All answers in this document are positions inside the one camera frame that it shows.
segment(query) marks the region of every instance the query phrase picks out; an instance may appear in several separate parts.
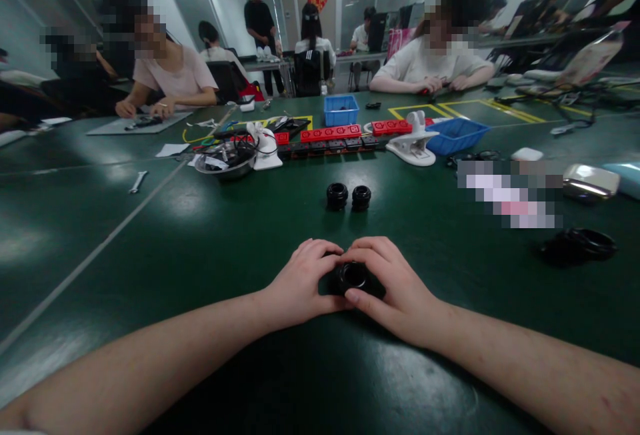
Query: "paper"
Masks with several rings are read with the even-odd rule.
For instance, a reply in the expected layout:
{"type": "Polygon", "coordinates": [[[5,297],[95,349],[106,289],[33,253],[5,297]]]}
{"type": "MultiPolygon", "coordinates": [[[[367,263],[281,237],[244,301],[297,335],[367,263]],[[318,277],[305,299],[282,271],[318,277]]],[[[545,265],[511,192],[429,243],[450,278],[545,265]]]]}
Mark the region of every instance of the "paper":
{"type": "Polygon", "coordinates": [[[47,118],[46,120],[42,120],[47,125],[59,125],[60,123],[66,123],[71,121],[71,118],[60,117],[60,118],[47,118]]]}
{"type": "Polygon", "coordinates": [[[185,151],[189,147],[188,143],[182,143],[180,145],[176,145],[173,143],[166,143],[160,153],[158,153],[155,157],[162,158],[167,156],[179,155],[183,151],[185,151]]]}

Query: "white t-shirt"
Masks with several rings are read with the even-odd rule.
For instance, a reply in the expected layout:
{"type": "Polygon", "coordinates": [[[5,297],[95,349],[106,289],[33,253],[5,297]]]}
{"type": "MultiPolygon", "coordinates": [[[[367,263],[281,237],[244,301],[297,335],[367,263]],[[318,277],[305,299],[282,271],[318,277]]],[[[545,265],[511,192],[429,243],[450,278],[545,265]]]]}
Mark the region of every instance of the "white t-shirt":
{"type": "Polygon", "coordinates": [[[358,44],[356,49],[360,51],[369,51],[369,34],[367,33],[367,30],[365,30],[364,23],[354,30],[351,41],[355,41],[358,44]]]}
{"type": "Polygon", "coordinates": [[[473,54],[464,41],[452,42],[447,55],[432,54],[428,42],[427,36],[413,40],[392,56],[374,78],[419,83],[429,76],[452,82],[460,75],[469,77],[480,68],[493,66],[492,62],[473,54]]]}
{"type": "MultiPolygon", "coordinates": [[[[329,62],[331,63],[331,68],[335,66],[335,52],[333,47],[331,46],[331,42],[326,38],[316,38],[315,39],[315,49],[320,53],[324,53],[325,51],[329,52],[329,62]]],[[[304,53],[309,50],[309,40],[304,39],[302,41],[298,41],[295,44],[295,52],[296,53],[304,53]]]]}
{"type": "Polygon", "coordinates": [[[240,60],[233,54],[232,51],[226,50],[222,47],[211,47],[209,49],[202,50],[200,52],[200,56],[204,61],[228,61],[230,63],[235,63],[238,65],[240,69],[240,73],[245,78],[245,80],[249,80],[249,75],[247,75],[247,70],[245,70],[240,60]]]}

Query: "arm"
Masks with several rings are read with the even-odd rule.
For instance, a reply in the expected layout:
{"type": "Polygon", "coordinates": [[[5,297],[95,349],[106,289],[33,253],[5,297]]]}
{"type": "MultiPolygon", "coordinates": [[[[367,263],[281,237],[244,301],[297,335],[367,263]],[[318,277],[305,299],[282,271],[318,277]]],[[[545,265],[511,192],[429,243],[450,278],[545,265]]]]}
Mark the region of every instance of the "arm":
{"type": "Polygon", "coordinates": [[[640,370],[555,338],[449,305],[431,294],[387,238],[353,243],[385,301],[347,299],[410,344],[458,363],[558,434],[640,432],[640,370]]]}
{"type": "Polygon", "coordinates": [[[307,240],[264,290],[138,330],[79,358],[0,412],[0,430],[136,434],[258,338],[346,308],[318,281],[343,250],[307,240]]]}

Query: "table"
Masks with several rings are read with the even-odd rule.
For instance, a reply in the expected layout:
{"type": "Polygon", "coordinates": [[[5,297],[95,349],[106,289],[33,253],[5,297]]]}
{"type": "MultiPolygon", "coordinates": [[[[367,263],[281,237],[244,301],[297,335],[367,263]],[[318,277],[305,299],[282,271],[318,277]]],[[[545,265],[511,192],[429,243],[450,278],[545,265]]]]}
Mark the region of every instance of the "table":
{"type": "MultiPolygon", "coordinates": [[[[444,95],[431,106],[413,95],[354,96],[361,107],[383,104],[381,111],[362,111],[360,123],[405,117],[422,106],[431,116],[458,113],[493,126],[477,150],[529,146],[565,164],[625,161],[638,153],[637,113],[608,111],[594,127],[553,139],[549,130],[564,122],[542,103],[516,105],[520,115],[509,115],[485,105],[490,95],[481,90],[444,95]]],[[[236,111],[232,118],[286,110],[313,115],[318,127],[322,102],[275,99],[266,115],[236,111]]],[[[202,109],[189,122],[220,121],[226,113],[202,109]]],[[[292,160],[219,185],[173,159],[153,159],[163,143],[179,142],[184,123],[159,135],[83,135],[106,121],[74,121],[0,149],[0,340],[43,308],[10,345],[0,342],[0,406],[110,340],[263,288],[309,236],[347,247],[360,236],[385,234],[436,296],[640,365],[636,201],[618,196],[592,208],[565,202],[566,226],[601,230],[621,249],[603,265],[552,270],[531,257],[529,245],[554,230],[503,229],[457,188],[441,160],[426,169],[385,152],[292,160]],[[149,175],[141,193],[129,195],[143,169],[149,175]],[[335,181],[368,185],[369,211],[326,212],[325,190],[335,181]],[[248,229],[256,217],[264,230],[248,229]]],[[[206,131],[192,128],[188,136],[206,131]]],[[[447,360],[405,346],[356,313],[317,318],[255,342],[145,433],[198,430],[544,432],[447,360]]]]}

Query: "blue plastic basket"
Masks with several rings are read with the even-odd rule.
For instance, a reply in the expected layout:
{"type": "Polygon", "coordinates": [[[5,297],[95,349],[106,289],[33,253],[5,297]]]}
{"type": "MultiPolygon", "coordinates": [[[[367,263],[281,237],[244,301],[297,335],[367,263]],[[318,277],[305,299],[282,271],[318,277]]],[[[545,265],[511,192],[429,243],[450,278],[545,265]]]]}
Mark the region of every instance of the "blue plastic basket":
{"type": "Polygon", "coordinates": [[[442,121],[427,127],[440,134],[429,140],[427,148],[436,155],[447,156],[474,146],[491,128],[464,118],[442,121]]]}
{"type": "Polygon", "coordinates": [[[355,125],[360,107],[353,95],[325,98],[325,125],[355,125]]]}

